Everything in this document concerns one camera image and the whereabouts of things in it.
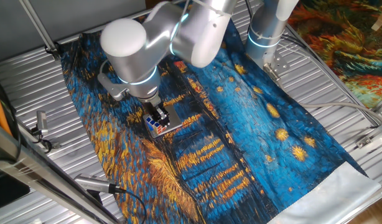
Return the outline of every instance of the painted cloth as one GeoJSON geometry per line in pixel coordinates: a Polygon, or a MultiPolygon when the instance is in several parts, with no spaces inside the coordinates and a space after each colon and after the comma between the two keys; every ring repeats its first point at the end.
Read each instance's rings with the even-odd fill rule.
{"type": "Polygon", "coordinates": [[[382,100],[382,0],[300,0],[289,24],[367,107],[382,100]]]}
{"type": "MultiPolygon", "coordinates": [[[[183,126],[153,139],[137,99],[99,84],[101,32],[61,46],[68,90],[107,177],[140,196],[146,223],[267,223],[345,161],[357,163],[252,61],[232,22],[214,61],[195,68],[166,57],[160,97],[183,126]]],[[[114,83],[111,66],[103,72],[114,83]]],[[[129,223],[143,218],[128,195],[129,223]]]]}

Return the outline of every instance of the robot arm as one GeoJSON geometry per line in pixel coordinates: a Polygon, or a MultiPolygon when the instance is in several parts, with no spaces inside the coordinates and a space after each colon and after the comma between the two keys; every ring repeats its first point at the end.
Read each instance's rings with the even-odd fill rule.
{"type": "Polygon", "coordinates": [[[115,98],[127,91],[137,97],[155,122],[169,125],[169,114],[158,96],[157,64],[174,54],[196,67],[207,66],[219,51],[236,0],[194,0],[189,14],[169,2],[159,3],[143,24],[118,19],[101,34],[101,46],[122,84],[105,74],[100,83],[115,98]]]}
{"type": "Polygon", "coordinates": [[[246,53],[260,68],[272,64],[277,44],[299,0],[265,0],[254,13],[246,41],[246,53]]]}

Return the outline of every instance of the white fabric edge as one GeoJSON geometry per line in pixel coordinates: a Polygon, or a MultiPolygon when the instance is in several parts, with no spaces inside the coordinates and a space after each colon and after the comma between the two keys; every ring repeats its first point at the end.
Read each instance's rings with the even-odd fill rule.
{"type": "Polygon", "coordinates": [[[380,188],[345,162],[269,224],[337,223],[380,188]]]}

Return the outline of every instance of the yellow star pattern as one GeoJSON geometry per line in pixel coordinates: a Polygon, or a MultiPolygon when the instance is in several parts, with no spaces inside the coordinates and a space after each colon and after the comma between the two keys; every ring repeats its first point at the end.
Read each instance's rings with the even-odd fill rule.
{"type": "Polygon", "coordinates": [[[279,128],[276,131],[276,138],[278,140],[285,141],[288,137],[289,137],[288,132],[285,129],[279,128]]]}
{"type": "Polygon", "coordinates": [[[273,161],[273,159],[269,155],[266,155],[266,159],[267,159],[268,162],[272,162],[273,161]]]}
{"type": "Polygon", "coordinates": [[[304,141],[309,146],[315,147],[315,139],[314,138],[306,136],[306,137],[304,137],[304,141]]]}
{"type": "Polygon", "coordinates": [[[309,156],[300,146],[292,146],[292,154],[301,162],[304,162],[305,158],[309,156]]]}
{"type": "Polygon", "coordinates": [[[270,103],[267,104],[267,110],[270,112],[270,114],[273,118],[279,118],[279,113],[278,113],[277,109],[273,105],[271,105],[270,103]]]}
{"type": "Polygon", "coordinates": [[[256,86],[253,86],[253,91],[255,91],[256,93],[259,93],[259,94],[263,94],[263,91],[256,86]]]}
{"type": "Polygon", "coordinates": [[[243,68],[242,65],[235,65],[235,70],[240,74],[240,75],[245,75],[247,71],[245,68],[243,68]]]}

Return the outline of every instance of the gray wall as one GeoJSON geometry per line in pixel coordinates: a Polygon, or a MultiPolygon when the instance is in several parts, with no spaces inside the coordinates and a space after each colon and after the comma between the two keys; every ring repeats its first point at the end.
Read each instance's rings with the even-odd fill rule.
{"type": "MultiPolygon", "coordinates": [[[[145,0],[30,0],[53,40],[128,16],[145,0]]],[[[0,0],[0,61],[44,46],[18,0],[0,0]]]]}

